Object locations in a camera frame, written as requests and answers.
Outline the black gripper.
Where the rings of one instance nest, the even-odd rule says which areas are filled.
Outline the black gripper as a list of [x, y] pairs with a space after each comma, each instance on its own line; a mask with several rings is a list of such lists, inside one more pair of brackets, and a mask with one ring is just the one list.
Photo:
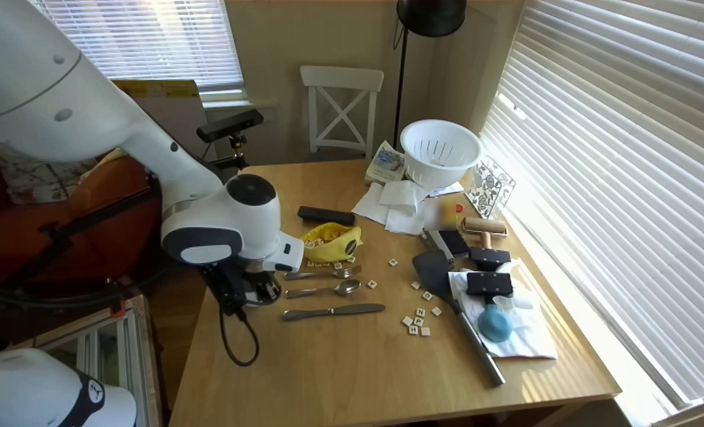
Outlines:
[[269, 307], [283, 295], [272, 273], [250, 273], [240, 261], [205, 266], [201, 277], [224, 310]]

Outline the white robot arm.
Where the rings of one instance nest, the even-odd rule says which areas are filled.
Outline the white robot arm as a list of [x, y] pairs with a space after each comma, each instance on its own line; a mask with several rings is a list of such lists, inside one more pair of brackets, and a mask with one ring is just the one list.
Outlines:
[[0, 0], [0, 148], [50, 164], [130, 155], [162, 184], [163, 251], [196, 269], [228, 312], [277, 301], [275, 276], [304, 261], [271, 180], [218, 178], [29, 0]]

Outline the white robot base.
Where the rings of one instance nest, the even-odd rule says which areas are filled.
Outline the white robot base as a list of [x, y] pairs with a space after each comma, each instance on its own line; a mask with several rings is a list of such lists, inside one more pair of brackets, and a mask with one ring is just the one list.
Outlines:
[[137, 404], [40, 349], [0, 352], [0, 427], [135, 427]]

